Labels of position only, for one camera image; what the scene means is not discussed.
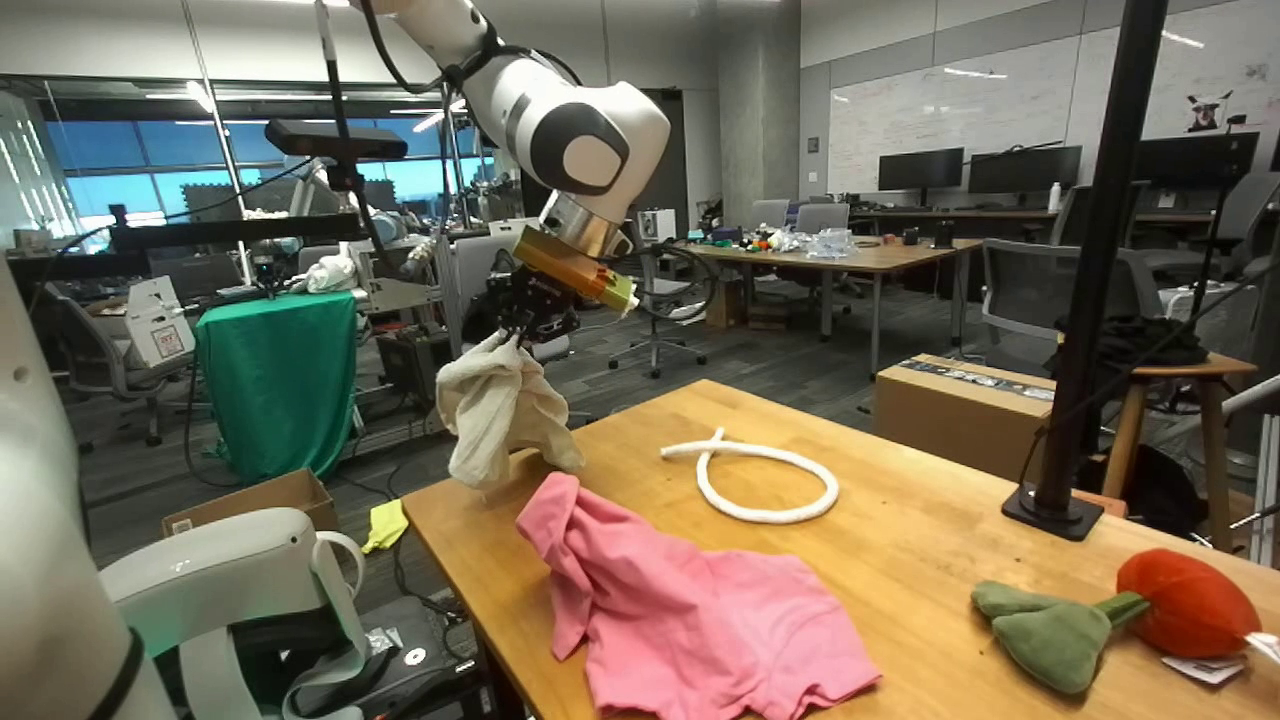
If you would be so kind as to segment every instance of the pink cloth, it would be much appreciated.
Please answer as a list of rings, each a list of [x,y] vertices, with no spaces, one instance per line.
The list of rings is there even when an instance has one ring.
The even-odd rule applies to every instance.
[[[554,660],[589,642],[598,714],[803,718],[880,681],[796,555],[700,553],[550,472],[520,514],[550,563]]]

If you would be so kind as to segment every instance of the floor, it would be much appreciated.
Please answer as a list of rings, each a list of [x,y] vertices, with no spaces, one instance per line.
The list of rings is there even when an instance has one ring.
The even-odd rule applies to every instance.
[[[645,335],[645,320],[616,320],[609,311],[585,311],[585,330],[573,335],[573,356],[548,365],[548,379],[568,395],[573,425],[619,412],[655,391],[689,379],[724,379],[769,399],[867,427],[867,301],[845,298],[851,311],[834,316],[834,335],[814,339],[814,320],[787,316],[769,330],[689,330],[708,365],[689,356],[663,356],[660,379],[648,378],[645,356],[629,356],[609,368],[631,339]],[[983,346],[979,311],[968,307],[968,335],[946,349],[946,301],[929,290],[888,286],[882,301],[882,365],[915,351],[950,351],[968,359],[993,359]],[[359,390],[375,390],[375,351],[359,349]],[[161,449],[143,446],[140,412],[119,412],[109,399],[72,399],[72,427],[81,431],[84,455],[84,504],[93,553],[99,563],[152,544],[161,517],[229,493],[211,449],[215,431],[208,408],[182,408],[186,395],[177,390],[170,418]],[[452,441],[431,418],[395,412],[401,399],[369,391],[370,431],[352,455],[326,475],[326,493],[340,510],[340,528],[355,540],[369,534],[369,510],[445,475]],[[445,577],[427,553],[404,537],[395,553],[369,562],[369,583],[359,609],[380,609],[404,593],[438,593]]]

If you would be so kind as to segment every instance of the stool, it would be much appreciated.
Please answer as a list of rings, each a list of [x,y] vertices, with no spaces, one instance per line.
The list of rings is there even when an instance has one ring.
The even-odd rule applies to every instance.
[[[1204,498],[1209,498],[1209,540],[1232,550],[1228,517],[1228,427],[1223,427],[1223,378],[1249,378],[1253,365],[1234,356],[1209,351],[1204,365],[1140,365],[1127,374],[1127,391],[1118,403],[1114,441],[1108,451],[1102,498],[1125,498],[1147,412],[1151,379],[1187,379],[1200,395],[1200,431],[1204,431]]]

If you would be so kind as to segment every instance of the white machine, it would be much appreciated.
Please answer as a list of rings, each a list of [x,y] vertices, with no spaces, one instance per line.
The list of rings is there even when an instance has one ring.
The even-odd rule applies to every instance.
[[[531,274],[554,286],[622,307],[629,286],[610,281],[597,256],[610,254],[610,234],[629,219],[629,203],[648,186],[667,120],[631,86],[576,89],[550,59],[506,50],[467,0],[370,0],[380,12],[401,12],[409,36],[463,91],[476,126],[503,144],[520,170],[565,193],[573,213],[560,228],[529,228],[516,254]],[[38,356],[28,311],[0,268],[0,718],[84,720],[84,718],[177,718],[148,663],[131,623],[148,611],[112,604],[81,534],[76,441],[46,365]],[[300,600],[325,600],[325,581],[309,553],[273,553],[280,537],[260,544],[229,544],[218,525],[197,540],[161,540],[143,550],[148,563],[112,569],[112,593],[148,598],[137,572],[161,588],[230,593],[235,583],[273,581]],[[235,572],[251,562],[295,563],[292,572]],[[177,600],[170,629],[204,634],[211,609],[197,598]]]

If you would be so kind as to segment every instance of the green fabric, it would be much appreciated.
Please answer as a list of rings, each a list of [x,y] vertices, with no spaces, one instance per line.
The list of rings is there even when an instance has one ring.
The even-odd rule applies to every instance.
[[[346,294],[211,307],[197,324],[197,351],[211,421],[245,483],[292,469],[325,475],[340,461],[355,399]]]
[[[1147,611],[1147,600],[1118,593],[1097,609],[1032,598],[1009,583],[977,583],[973,609],[993,620],[1002,658],[1036,684],[1084,702],[1108,642]]]

